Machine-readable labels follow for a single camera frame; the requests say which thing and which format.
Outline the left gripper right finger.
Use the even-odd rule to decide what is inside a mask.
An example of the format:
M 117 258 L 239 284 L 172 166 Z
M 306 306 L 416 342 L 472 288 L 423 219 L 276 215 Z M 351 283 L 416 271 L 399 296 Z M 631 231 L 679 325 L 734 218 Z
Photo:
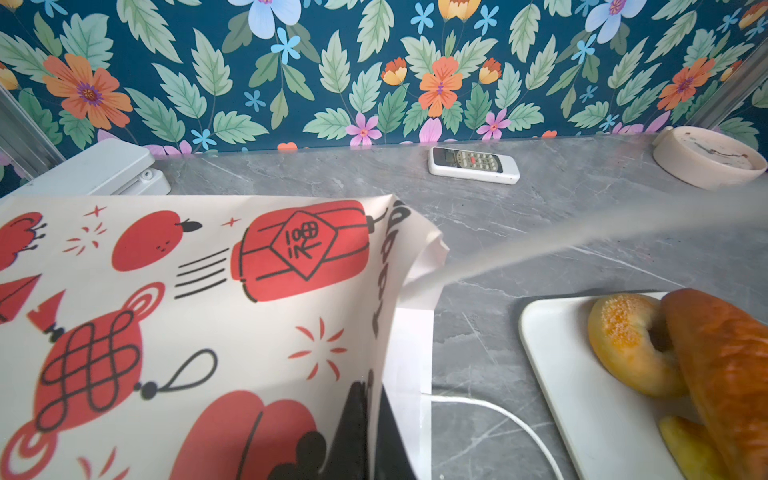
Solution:
M 382 388 L 381 393 L 374 479 L 417 479 L 408 459 L 385 388 Z

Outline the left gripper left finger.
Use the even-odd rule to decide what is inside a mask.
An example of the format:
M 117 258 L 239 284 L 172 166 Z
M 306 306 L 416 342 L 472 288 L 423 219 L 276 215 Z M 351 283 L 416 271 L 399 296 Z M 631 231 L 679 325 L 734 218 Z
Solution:
M 366 387 L 364 382 L 350 385 L 321 479 L 368 478 Z

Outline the red white paper bag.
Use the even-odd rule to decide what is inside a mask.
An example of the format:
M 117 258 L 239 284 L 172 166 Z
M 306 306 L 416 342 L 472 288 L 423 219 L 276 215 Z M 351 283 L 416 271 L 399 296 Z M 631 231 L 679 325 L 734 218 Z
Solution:
M 350 385 L 430 477 L 441 231 L 393 195 L 9 197 L 5 479 L 321 479 Z

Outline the ring donut bread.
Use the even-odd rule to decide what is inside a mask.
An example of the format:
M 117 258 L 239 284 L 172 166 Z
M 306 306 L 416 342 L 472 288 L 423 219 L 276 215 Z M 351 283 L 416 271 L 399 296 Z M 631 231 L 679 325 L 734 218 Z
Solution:
M 602 297 L 591 309 L 587 333 L 603 367 L 633 390 L 656 398 L 688 393 L 660 300 L 634 293 Z

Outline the yellow croissant bread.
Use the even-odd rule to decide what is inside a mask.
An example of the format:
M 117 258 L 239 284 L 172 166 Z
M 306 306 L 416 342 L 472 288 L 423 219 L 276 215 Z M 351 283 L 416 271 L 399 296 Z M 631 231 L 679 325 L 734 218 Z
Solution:
M 679 416 L 666 416 L 658 422 L 659 431 L 676 465 L 686 479 L 737 479 L 719 450 L 718 443 L 729 438 L 730 425 L 706 426 Z

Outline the reddish brown long loaf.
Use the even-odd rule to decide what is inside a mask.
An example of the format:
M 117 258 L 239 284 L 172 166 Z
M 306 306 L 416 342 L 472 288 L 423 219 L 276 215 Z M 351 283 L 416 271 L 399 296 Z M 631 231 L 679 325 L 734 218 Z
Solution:
M 693 404 L 733 479 L 767 477 L 767 326 L 705 292 L 681 289 L 662 313 Z

